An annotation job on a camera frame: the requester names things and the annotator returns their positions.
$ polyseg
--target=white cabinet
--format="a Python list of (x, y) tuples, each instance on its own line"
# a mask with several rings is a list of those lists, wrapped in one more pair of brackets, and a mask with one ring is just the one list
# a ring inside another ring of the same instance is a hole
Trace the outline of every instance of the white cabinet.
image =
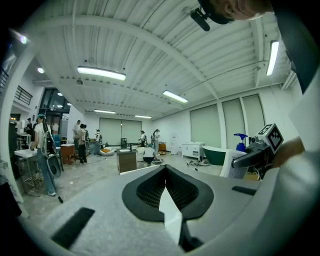
[(181, 155), (182, 157), (198, 158), (204, 157), (204, 149), (202, 146), (204, 142), (186, 142), (182, 143)]

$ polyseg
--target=black grille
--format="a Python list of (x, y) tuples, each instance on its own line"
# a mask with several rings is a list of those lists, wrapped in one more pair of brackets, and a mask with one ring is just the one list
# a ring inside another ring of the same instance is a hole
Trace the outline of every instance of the black grille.
[(160, 198), (164, 190), (164, 172), (161, 171), (141, 183), (137, 187), (136, 195), (146, 204), (158, 209), (160, 205)]
[(199, 195), (198, 188), (172, 171), (166, 172), (166, 189), (181, 211)]

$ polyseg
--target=white corrugated ceiling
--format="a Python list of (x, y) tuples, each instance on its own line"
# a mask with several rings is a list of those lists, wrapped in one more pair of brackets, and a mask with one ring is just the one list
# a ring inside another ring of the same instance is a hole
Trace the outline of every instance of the white corrugated ceiling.
[[(282, 42), (274, 73), (266, 76), (270, 43), (281, 39), (274, 15), (209, 22), (205, 32), (188, 15), (198, 6), (197, 0), (52, 0), (31, 18), (29, 33), (48, 77), (88, 112), (158, 118), (285, 82), (290, 62)], [(125, 73), (126, 80), (79, 74), (78, 66)], [(189, 102), (169, 99), (165, 90)]]

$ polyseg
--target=window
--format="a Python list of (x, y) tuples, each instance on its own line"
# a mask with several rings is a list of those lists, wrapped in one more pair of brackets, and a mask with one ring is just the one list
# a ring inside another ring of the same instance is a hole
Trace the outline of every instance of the window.
[(49, 103), (49, 108), (54, 108), (54, 109), (63, 109), (65, 105), (65, 97), (59, 96), (59, 91), (54, 90), (52, 94), (52, 98)]
[(102, 143), (117, 146), (121, 144), (121, 120), (100, 118), (99, 130), (102, 135)]
[(221, 131), (217, 105), (190, 111), (193, 142), (221, 148)]
[(236, 150), (240, 137), (234, 134), (245, 134), (244, 114), (240, 99), (234, 99), (222, 103), (225, 129), (226, 129), (226, 148), (229, 150)]
[(253, 95), (243, 98), (244, 109), (246, 112), (246, 120), (248, 123), (248, 136), (255, 136), (264, 126), (265, 119), (262, 111), (260, 98)]
[(121, 137), (126, 138), (127, 143), (138, 143), (141, 137), (141, 121), (122, 120)]

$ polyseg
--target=green bathtub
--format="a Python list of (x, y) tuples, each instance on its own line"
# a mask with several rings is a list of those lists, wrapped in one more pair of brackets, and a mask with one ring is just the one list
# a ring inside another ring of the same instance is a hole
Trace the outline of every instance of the green bathtub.
[(211, 165), (223, 166), (226, 158), (227, 149), (213, 146), (202, 146), (206, 159)]

